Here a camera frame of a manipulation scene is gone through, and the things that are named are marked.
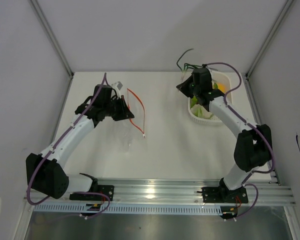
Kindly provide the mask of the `clear orange-zipper zip bag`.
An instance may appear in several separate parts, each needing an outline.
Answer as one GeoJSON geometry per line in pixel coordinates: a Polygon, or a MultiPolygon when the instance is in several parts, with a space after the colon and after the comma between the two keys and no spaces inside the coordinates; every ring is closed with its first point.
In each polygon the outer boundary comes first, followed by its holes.
{"type": "Polygon", "coordinates": [[[133,114],[112,124],[112,139],[115,148],[122,153],[128,153],[138,141],[146,138],[146,108],[142,99],[135,91],[123,87],[121,82],[111,85],[120,100],[126,105],[126,109],[133,114]]]}

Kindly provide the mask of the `white cauliflower with green leaves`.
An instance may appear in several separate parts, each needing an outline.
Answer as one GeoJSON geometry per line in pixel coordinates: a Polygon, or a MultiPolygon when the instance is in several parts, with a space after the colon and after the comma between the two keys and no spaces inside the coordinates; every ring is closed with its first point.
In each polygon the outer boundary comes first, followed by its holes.
{"type": "Polygon", "coordinates": [[[190,100],[190,111],[194,116],[201,119],[210,119],[213,116],[211,112],[198,104],[198,100],[195,96],[190,100]]]}

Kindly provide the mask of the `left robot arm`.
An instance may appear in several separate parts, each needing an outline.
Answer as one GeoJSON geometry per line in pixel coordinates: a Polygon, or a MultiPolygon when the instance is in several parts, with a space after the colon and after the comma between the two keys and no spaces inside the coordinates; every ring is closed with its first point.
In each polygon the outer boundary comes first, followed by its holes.
{"type": "Polygon", "coordinates": [[[26,158],[27,192],[36,190],[47,197],[61,198],[64,194],[82,194],[87,200],[98,196],[98,180],[86,173],[67,175],[64,171],[72,152],[78,144],[106,117],[114,121],[133,119],[120,90],[121,82],[112,85],[98,84],[93,95],[77,107],[65,132],[39,154],[26,158]]]}

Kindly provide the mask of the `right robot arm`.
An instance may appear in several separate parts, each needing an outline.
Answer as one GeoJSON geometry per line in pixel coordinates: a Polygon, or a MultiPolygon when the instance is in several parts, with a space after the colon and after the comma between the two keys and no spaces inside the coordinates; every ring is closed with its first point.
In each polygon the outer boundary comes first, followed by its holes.
{"type": "Polygon", "coordinates": [[[203,187],[204,203],[248,203],[246,182],[260,167],[272,160],[272,135],[266,125],[257,125],[242,117],[228,101],[227,94],[213,87],[211,71],[196,68],[190,77],[177,85],[186,97],[196,98],[197,103],[218,117],[236,138],[234,165],[219,181],[217,187],[203,187]]]}

